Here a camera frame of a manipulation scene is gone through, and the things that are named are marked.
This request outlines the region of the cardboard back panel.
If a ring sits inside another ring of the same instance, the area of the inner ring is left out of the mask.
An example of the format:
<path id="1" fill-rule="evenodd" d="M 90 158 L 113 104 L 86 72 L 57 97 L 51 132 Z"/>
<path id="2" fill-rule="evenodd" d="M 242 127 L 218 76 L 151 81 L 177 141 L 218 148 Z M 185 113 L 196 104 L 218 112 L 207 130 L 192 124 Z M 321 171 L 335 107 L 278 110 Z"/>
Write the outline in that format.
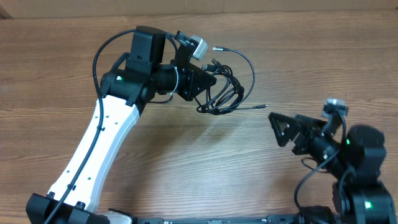
<path id="1" fill-rule="evenodd" d="M 395 9 L 397 0 L 1 0 L 1 18 Z"/>

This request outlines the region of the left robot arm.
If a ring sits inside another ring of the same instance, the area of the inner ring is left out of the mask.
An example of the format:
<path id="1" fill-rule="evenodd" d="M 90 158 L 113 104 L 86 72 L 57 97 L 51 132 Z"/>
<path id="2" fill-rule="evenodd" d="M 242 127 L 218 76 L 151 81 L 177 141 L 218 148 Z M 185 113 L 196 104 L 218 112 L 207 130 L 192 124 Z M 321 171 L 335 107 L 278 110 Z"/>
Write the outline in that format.
<path id="1" fill-rule="evenodd" d="M 201 37 L 147 26 L 131 33 L 131 50 L 94 79 L 95 110 L 65 170 L 46 195 L 31 195 L 26 205 L 31 223 L 135 223 L 120 210 L 98 211 L 103 185 L 125 137 L 155 95 L 191 101 L 216 83 L 213 75 L 192 64 L 208 49 Z"/>

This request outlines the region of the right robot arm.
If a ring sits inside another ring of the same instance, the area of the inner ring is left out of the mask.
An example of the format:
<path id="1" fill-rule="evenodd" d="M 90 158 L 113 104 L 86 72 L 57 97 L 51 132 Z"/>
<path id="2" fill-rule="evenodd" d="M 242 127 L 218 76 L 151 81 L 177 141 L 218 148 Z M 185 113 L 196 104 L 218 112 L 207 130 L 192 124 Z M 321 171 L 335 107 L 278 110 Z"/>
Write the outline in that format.
<path id="1" fill-rule="evenodd" d="M 280 147 L 293 141 L 296 155 L 308 155 L 317 163 L 296 186 L 316 172 L 326 170 L 333 183 L 335 211 L 319 205 L 303 206 L 298 214 L 282 217 L 284 223 L 397 223 L 394 199 L 379 180 L 386 157 L 384 134 L 368 125 L 346 128 L 342 112 L 330 112 L 327 121 L 297 115 L 271 113 L 269 121 Z"/>

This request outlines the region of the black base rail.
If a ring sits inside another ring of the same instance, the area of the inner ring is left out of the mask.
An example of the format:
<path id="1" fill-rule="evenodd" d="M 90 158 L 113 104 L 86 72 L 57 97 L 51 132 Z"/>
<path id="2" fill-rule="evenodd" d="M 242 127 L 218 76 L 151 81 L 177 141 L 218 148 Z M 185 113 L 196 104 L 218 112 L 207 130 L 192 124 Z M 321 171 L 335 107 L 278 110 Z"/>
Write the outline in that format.
<path id="1" fill-rule="evenodd" d="M 228 218 L 142 218 L 134 217 L 132 224 L 303 224 L 305 219 L 299 214 L 273 214 L 265 217 Z"/>

